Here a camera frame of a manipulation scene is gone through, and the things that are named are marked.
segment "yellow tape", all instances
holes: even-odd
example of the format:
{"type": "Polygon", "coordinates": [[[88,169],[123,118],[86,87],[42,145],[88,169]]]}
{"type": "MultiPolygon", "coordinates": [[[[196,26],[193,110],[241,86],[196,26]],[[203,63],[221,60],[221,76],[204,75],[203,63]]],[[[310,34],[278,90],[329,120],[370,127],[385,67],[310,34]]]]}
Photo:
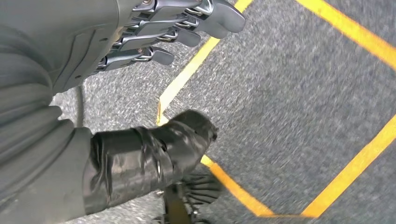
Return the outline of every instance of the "yellow tape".
{"type": "Polygon", "coordinates": [[[396,70],[396,49],[323,0],[296,0],[396,70]]]}
{"type": "Polygon", "coordinates": [[[271,217],[275,214],[267,206],[259,202],[241,186],[239,186],[224,170],[209,157],[204,155],[201,163],[206,165],[217,179],[234,195],[247,209],[258,217],[271,217]]]}
{"type": "Polygon", "coordinates": [[[396,115],[301,213],[319,217],[396,138],[396,115]]]}

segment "robotic hand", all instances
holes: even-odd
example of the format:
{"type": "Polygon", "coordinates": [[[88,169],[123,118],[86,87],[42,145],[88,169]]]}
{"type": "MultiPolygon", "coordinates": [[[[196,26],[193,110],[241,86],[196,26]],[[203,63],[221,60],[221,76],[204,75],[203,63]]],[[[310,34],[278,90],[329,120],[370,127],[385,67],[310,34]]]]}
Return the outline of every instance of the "robotic hand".
{"type": "Polygon", "coordinates": [[[162,127],[96,133],[49,106],[87,77],[139,62],[170,64],[158,42],[196,46],[244,17],[224,0],[2,0],[0,220],[52,224],[164,188],[191,172],[216,138],[186,111],[162,127]]]}

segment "black cable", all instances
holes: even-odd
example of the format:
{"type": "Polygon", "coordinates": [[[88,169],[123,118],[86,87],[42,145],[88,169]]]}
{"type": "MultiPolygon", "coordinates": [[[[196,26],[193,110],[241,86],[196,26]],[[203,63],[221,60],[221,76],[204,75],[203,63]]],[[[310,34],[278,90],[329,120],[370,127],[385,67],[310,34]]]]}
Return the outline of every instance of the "black cable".
{"type": "Polygon", "coordinates": [[[83,86],[79,85],[74,88],[76,92],[76,100],[77,100],[77,122],[76,127],[84,126],[84,96],[83,96],[83,86]]]}

